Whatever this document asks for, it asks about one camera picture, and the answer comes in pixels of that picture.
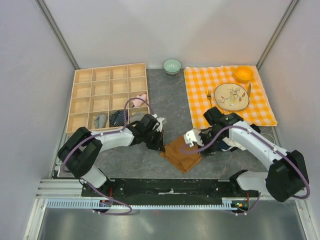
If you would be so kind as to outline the brown underwear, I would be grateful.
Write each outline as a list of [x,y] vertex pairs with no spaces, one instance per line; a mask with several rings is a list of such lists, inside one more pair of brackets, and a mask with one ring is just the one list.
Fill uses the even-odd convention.
[[160,156],[167,159],[180,172],[186,174],[202,160],[202,156],[200,153],[182,153],[180,148],[184,145],[185,139],[184,136],[181,135],[169,144],[166,144],[164,146],[165,152],[161,152]]

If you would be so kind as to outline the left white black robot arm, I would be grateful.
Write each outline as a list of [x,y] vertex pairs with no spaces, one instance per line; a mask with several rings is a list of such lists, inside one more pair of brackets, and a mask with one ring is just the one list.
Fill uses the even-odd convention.
[[59,149],[57,157],[62,168],[67,168],[77,179],[92,185],[92,191],[99,197],[110,191],[110,179],[95,165],[99,153],[117,147],[130,147],[145,143],[150,150],[164,152],[163,125],[166,118],[156,114],[137,113],[125,127],[114,130],[90,131],[78,128]]

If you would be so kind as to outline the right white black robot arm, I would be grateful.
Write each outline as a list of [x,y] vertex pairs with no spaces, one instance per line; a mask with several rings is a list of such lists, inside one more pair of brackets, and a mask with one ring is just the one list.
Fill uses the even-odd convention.
[[214,152],[225,139],[245,148],[266,168],[265,172],[245,170],[234,175],[229,191],[235,197],[247,190],[268,193],[275,200],[307,199],[311,190],[304,156],[298,150],[288,151],[263,137],[253,125],[236,113],[223,114],[217,107],[204,113],[210,126],[194,130],[194,142],[199,152]]

